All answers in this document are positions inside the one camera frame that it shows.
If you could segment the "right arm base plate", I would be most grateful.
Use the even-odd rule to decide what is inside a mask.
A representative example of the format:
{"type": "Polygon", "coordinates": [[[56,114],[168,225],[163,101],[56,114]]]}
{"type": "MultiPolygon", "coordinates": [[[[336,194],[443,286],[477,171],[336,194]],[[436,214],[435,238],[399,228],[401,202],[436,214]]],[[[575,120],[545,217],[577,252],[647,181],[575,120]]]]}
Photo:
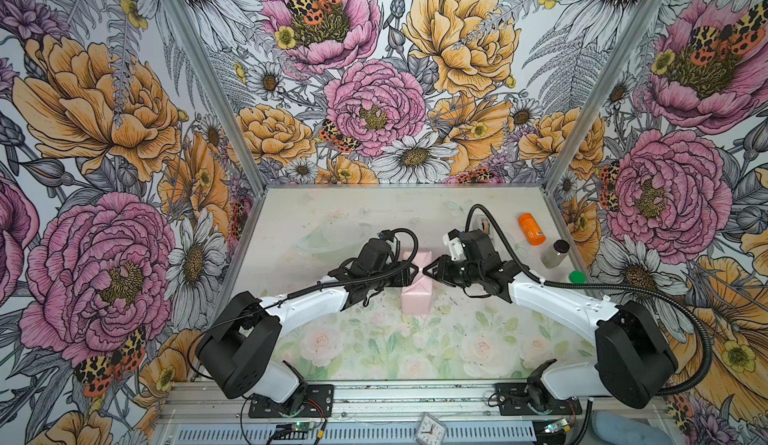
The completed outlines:
{"type": "Polygon", "coordinates": [[[494,385],[494,395],[502,416],[580,415],[578,400],[559,400],[538,385],[501,382],[494,385]]]}

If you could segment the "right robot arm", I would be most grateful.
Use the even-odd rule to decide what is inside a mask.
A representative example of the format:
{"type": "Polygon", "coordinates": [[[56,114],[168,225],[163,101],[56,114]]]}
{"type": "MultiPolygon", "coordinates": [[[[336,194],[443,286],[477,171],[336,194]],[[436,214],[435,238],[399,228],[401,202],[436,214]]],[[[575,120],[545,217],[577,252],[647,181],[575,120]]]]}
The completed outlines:
{"type": "Polygon", "coordinates": [[[651,313],[640,303],[617,304],[571,288],[526,276],[513,261],[454,260],[443,255],[422,273],[444,285],[479,285],[484,297],[531,309],[576,332],[595,348],[595,356],[569,363],[547,359],[529,375],[524,396],[538,413],[557,401],[612,397],[635,409],[660,396],[677,370],[677,360],[651,313]]]}

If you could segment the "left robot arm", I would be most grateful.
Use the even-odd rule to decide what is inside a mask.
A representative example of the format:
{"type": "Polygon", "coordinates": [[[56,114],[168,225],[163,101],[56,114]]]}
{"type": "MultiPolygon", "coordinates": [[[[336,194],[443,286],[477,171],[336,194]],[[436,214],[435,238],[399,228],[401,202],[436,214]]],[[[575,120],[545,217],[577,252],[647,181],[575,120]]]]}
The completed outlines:
{"type": "Polygon", "coordinates": [[[224,395],[261,398],[291,414],[307,400],[307,382],[286,362],[272,359],[277,342],[289,332],[357,304],[368,304],[388,287],[412,283],[419,267],[399,261],[383,271],[351,277],[349,267],[289,294],[257,298],[235,295],[203,334],[194,356],[224,395]]]}

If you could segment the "purple wrapping paper sheet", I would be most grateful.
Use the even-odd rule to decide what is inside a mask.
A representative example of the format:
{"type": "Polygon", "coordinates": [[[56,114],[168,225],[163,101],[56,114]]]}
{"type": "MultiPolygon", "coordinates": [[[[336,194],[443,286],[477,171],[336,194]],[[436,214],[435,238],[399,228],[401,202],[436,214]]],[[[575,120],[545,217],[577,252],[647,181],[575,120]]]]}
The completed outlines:
{"type": "Polygon", "coordinates": [[[401,310],[406,316],[426,316],[431,313],[435,297],[433,280],[422,269],[433,261],[431,251],[419,251],[412,264],[418,268],[411,284],[401,291],[401,310]]]}

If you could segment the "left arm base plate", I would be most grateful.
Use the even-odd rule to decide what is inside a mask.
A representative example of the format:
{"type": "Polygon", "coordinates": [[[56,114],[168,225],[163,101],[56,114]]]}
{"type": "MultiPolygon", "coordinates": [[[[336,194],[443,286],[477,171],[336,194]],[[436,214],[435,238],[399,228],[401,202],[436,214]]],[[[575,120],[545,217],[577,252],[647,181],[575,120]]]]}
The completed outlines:
{"type": "Polygon", "coordinates": [[[254,394],[248,408],[251,419],[329,418],[335,387],[332,384],[303,384],[283,403],[254,394]]]}

